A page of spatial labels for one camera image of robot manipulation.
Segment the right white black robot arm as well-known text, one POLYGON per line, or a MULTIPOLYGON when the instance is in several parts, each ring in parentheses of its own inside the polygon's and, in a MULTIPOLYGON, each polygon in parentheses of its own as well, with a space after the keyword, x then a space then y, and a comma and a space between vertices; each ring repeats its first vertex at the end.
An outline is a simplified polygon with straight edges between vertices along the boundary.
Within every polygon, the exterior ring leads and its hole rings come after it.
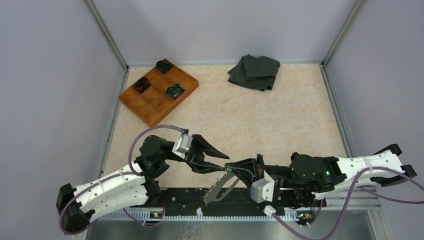
POLYGON ((373 155, 361 157, 320 157, 294 152, 288 166, 266 165, 263 156, 230 162, 225 170, 241 180, 257 203, 265 201, 290 208, 309 207, 329 193, 357 187, 389 187, 406 181, 398 174, 414 178, 417 173, 399 160, 398 144, 373 155))

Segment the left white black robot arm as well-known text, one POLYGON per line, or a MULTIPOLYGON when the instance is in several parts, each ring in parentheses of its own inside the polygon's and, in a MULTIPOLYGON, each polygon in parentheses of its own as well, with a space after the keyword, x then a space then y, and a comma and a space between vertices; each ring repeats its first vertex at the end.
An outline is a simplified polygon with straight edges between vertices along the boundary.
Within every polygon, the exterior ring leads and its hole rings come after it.
POLYGON ((140 156, 106 176, 58 190, 56 209, 59 227, 66 235, 85 231, 98 218, 132 206, 154 207, 160 202, 157 178, 169 169, 167 160, 186 163, 194 173, 222 172, 224 168, 205 161, 206 156, 229 159, 200 134, 181 134, 175 141, 157 135, 148 136, 140 156))

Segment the metal key holder plate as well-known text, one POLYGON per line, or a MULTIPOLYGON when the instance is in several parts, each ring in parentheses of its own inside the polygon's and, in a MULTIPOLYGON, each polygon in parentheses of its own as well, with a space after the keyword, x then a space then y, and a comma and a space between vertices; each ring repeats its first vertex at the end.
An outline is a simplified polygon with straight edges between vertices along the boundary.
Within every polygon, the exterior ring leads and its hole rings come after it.
POLYGON ((220 202, 236 187, 239 181, 240 179, 235 176, 232 171, 226 172, 216 181, 214 185, 211 186, 209 191, 203 196, 204 204, 207 206, 209 203, 220 202), (224 188, 224 185, 232 178, 235 178, 235 181, 223 193, 220 194, 221 190, 224 188))

